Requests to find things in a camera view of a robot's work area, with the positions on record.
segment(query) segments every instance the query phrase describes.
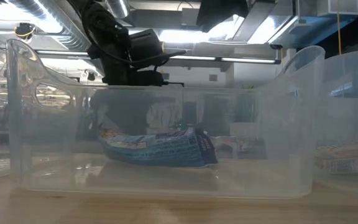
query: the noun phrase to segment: snack package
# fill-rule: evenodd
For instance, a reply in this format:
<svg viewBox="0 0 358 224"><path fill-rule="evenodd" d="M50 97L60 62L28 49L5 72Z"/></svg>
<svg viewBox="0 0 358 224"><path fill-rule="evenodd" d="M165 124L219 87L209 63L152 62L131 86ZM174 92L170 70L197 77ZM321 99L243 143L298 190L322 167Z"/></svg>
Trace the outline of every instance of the snack package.
<svg viewBox="0 0 358 224"><path fill-rule="evenodd" d="M218 163L210 138L198 128L130 136L105 117L99 126L99 141L108 158L130 164L206 167Z"/></svg>
<svg viewBox="0 0 358 224"><path fill-rule="evenodd" d="M319 147L316 165L330 174L358 174L358 143Z"/></svg>

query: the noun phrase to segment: yellow cable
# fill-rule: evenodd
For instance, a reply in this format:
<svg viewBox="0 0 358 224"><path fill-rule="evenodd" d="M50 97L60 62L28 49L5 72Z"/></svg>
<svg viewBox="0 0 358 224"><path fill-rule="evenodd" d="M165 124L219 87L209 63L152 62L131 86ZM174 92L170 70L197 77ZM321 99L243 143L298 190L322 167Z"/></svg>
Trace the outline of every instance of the yellow cable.
<svg viewBox="0 0 358 224"><path fill-rule="evenodd" d="M339 0L336 1L337 10L336 10L336 19L338 23L338 45L339 45L339 55L342 54L342 43L341 43L341 18L339 16Z"/></svg>
<svg viewBox="0 0 358 224"><path fill-rule="evenodd" d="M35 27L32 29L32 31L30 31L29 33L26 33L26 34L16 34L16 36L18 36L18 37L26 37L26 36L28 36L28 35L30 35L30 34L32 34L32 33L34 33L34 31L35 31Z"/></svg>

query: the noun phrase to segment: table surface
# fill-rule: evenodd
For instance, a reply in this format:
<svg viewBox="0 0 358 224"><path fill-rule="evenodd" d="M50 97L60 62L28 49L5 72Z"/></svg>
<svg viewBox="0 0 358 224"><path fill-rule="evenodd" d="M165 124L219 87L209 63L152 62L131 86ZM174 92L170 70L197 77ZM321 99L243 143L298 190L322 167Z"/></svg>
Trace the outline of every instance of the table surface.
<svg viewBox="0 0 358 224"><path fill-rule="evenodd" d="M358 194L319 184L293 200L35 192L16 189L7 175L0 223L358 223Z"/></svg>

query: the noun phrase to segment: blue snack bag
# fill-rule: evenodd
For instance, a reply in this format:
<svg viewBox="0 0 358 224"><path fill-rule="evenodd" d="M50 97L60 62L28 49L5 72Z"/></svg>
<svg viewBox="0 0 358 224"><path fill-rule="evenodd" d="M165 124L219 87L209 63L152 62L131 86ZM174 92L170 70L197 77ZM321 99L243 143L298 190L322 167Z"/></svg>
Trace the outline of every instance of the blue snack bag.
<svg viewBox="0 0 358 224"><path fill-rule="evenodd" d="M218 163L213 143L201 129L130 136L110 119L102 117L98 138L110 159L167 167L206 167Z"/></svg>

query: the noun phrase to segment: wooden table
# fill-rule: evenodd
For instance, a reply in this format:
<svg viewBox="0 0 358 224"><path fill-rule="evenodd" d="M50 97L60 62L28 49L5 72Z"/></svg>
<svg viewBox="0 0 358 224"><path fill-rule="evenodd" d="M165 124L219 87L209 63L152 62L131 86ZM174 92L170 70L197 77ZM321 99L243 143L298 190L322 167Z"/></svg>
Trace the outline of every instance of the wooden table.
<svg viewBox="0 0 358 224"><path fill-rule="evenodd" d="M0 223L358 223L358 195L314 184L295 200L33 192L0 177Z"/></svg>

